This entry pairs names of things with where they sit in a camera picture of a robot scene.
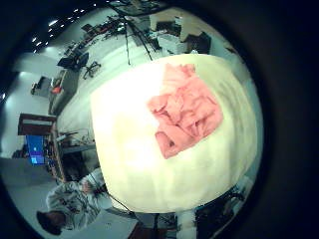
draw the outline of ceiling light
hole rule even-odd
[[[51,23],[49,23],[49,27],[53,26],[54,24],[56,24],[58,22],[58,20],[54,20]]]

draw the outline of tripod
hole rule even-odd
[[[149,43],[151,45],[151,47],[153,48],[154,52],[156,51],[156,49],[154,48],[154,46],[152,45],[150,40],[144,35],[144,33],[136,25],[134,25],[134,23],[128,21],[124,16],[122,16],[120,18],[121,18],[121,21],[124,23],[124,28],[125,28],[125,32],[126,32],[126,42],[127,42],[127,53],[128,53],[129,65],[131,64],[131,62],[130,62],[130,53],[129,53],[128,26],[132,29],[133,35],[139,37],[139,39],[143,43],[143,46],[146,49],[146,51],[147,51],[147,53],[148,53],[148,55],[149,55],[149,57],[150,57],[150,59],[152,61],[153,59],[152,59],[152,56],[150,54],[150,51],[149,51],[146,43]]]

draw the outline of computer monitor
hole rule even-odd
[[[29,157],[32,164],[44,164],[44,138],[41,135],[26,135]]]

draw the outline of white tabletop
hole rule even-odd
[[[159,123],[147,107],[160,93],[166,63],[194,64],[223,113],[211,135],[169,159],[161,155]],[[133,211],[174,212],[209,202],[232,187],[256,155],[251,104],[227,62],[217,57],[185,54],[138,66],[95,90],[91,110],[108,190]]]

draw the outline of pink cloth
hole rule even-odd
[[[194,146],[222,121],[216,98],[193,64],[166,64],[160,96],[152,97],[148,107],[159,121],[156,138],[164,158]]]

